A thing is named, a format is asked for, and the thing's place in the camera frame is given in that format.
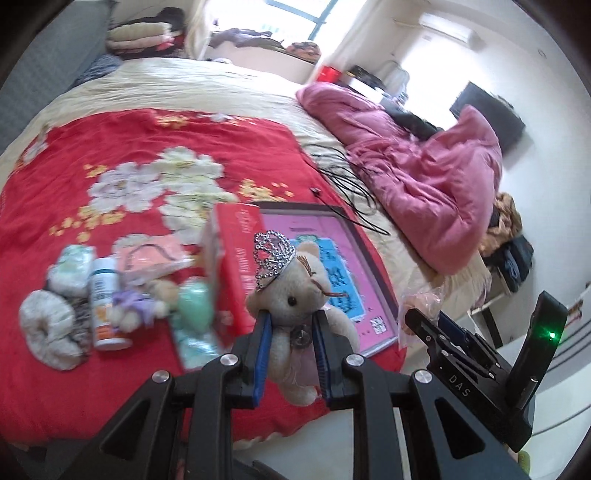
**screw head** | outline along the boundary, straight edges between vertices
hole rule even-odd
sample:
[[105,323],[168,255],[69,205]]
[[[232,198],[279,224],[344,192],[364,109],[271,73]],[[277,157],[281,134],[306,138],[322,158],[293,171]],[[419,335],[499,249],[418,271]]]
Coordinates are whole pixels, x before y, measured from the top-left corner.
[[416,371],[414,373],[414,378],[419,383],[431,383],[431,380],[433,380],[433,376],[431,375],[431,372],[428,372],[427,370]]
[[170,378],[170,374],[166,370],[158,370],[152,374],[152,381],[156,383],[164,383]]
[[361,355],[358,355],[356,353],[352,353],[351,355],[347,355],[347,358],[345,360],[352,367],[360,367],[361,365],[363,365],[363,362],[365,362],[365,358],[363,358]]
[[222,365],[226,365],[226,367],[231,367],[232,365],[236,365],[238,363],[238,357],[233,353],[226,353],[226,355],[221,356],[220,362]]

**clothing pile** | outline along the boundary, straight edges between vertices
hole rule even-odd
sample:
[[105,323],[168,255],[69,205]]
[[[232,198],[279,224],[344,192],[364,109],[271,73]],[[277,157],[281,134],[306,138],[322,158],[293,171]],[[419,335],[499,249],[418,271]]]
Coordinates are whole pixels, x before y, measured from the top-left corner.
[[113,28],[107,48],[122,60],[177,57],[184,44],[184,11],[167,7],[154,17],[138,18]]
[[497,193],[492,206],[491,221],[478,251],[481,256],[490,257],[501,245],[515,238],[522,228],[521,215],[515,207],[513,197],[505,192]]
[[288,53],[302,60],[316,63],[322,55],[320,47],[314,42],[295,42],[285,48],[280,41],[271,38],[272,32],[257,32],[248,28],[230,28],[228,30],[213,32],[209,41],[211,48],[218,48],[225,41],[234,43],[237,48],[260,47],[267,50],[275,50]]
[[484,263],[496,267],[513,293],[519,290],[532,266],[534,248],[520,235],[523,225],[513,197],[505,192],[496,195],[491,221],[478,251]]

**qr code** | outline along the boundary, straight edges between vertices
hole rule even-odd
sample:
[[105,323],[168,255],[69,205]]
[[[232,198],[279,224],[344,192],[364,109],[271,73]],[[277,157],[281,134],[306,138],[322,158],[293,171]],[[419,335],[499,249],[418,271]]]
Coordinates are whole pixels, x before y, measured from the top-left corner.
[[386,333],[388,330],[386,328],[386,324],[384,323],[384,319],[382,317],[376,317],[371,320],[371,326],[374,327],[374,332],[376,335],[381,335],[382,333]]

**white flower print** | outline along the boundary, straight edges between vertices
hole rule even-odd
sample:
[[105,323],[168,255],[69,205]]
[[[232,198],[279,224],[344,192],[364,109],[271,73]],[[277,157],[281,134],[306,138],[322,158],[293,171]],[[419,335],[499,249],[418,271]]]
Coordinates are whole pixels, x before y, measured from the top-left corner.
[[238,197],[230,192],[177,193],[164,198],[158,208],[166,228],[172,230],[183,245],[199,245],[201,234],[213,205],[217,202],[237,202]]
[[108,213],[118,207],[129,212],[143,212],[152,206],[152,200],[164,193],[159,181],[160,171],[152,164],[137,166],[135,162],[118,165],[103,173],[89,188],[92,197],[89,206],[99,213]]
[[223,177],[223,166],[209,155],[197,156],[186,147],[167,148],[153,162],[161,172],[160,182],[172,192],[219,193],[215,179]]

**floral pattern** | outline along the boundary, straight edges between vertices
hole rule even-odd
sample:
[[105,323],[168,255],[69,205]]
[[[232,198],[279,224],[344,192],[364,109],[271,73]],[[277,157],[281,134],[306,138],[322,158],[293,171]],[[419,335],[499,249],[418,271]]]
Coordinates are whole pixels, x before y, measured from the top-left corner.
[[240,125],[240,122],[248,121],[248,118],[236,115],[226,115],[225,113],[198,113],[197,118],[209,118],[212,122],[217,124],[231,124]]
[[183,245],[198,245],[213,205],[217,202],[237,202],[230,192],[177,193],[164,198],[166,202],[158,210],[163,215],[164,226],[175,233]]
[[89,188],[92,197],[89,207],[99,213],[108,213],[119,207],[129,212],[143,212],[152,206],[152,200],[164,193],[158,181],[160,172],[152,165],[137,166],[135,162],[118,165],[100,175]]
[[[60,224],[52,226],[49,229],[52,236],[61,236],[69,228],[83,228],[76,239],[85,243],[98,226],[121,222],[126,211],[149,210],[153,200],[168,192],[164,204],[158,208],[163,224],[182,244],[198,245],[213,205],[238,201],[236,195],[217,184],[216,180],[223,177],[223,165],[209,155],[197,155],[186,147],[167,148],[152,163],[140,166],[127,162],[107,170],[104,165],[85,164],[83,169],[86,177],[98,177],[88,190],[91,200],[79,208],[77,216],[66,217]],[[243,191],[253,198],[272,197],[269,189],[256,187],[252,180],[249,182]],[[129,241],[143,242],[147,238],[141,233],[128,235],[113,248]]]
[[189,117],[184,115],[164,115],[156,119],[156,123],[161,127],[178,130],[189,123]]
[[158,210],[166,228],[175,232],[183,245],[199,244],[201,232],[214,203],[237,202],[216,179],[223,177],[223,166],[209,155],[199,155],[186,147],[167,148],[153,163],[161,184],[174,194],[164,198]]
[[[238,189],[238,193],[243,197],[253,201],[253,202],[286,202],[283,197],[279,197],[273,194],[273,191],[267,187],[259,187],[255,184],[254,180],[251,179],[244,179],[240,184],[240,188]],[[286,192],[285,193],[288,197],[293,197],[293,193]]]

